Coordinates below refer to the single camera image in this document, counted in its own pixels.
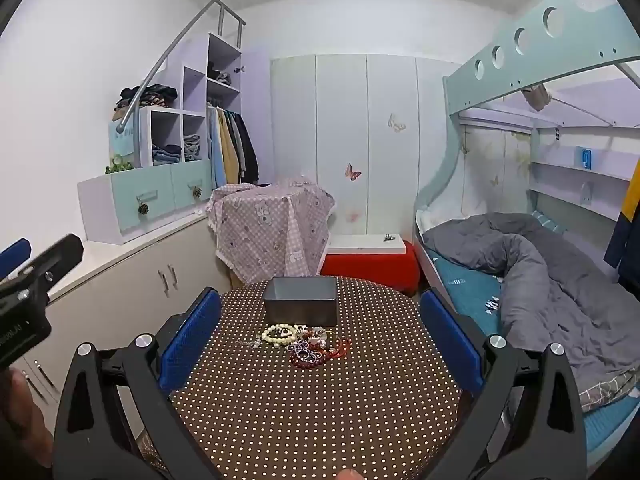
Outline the person's left hand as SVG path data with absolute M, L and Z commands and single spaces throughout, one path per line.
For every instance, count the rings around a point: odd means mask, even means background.
M 44 468 L 52 466 L 53 437 L 35 404 L 24 375 L 16 368 L 1 373 L 1 413 L 27 455 Z

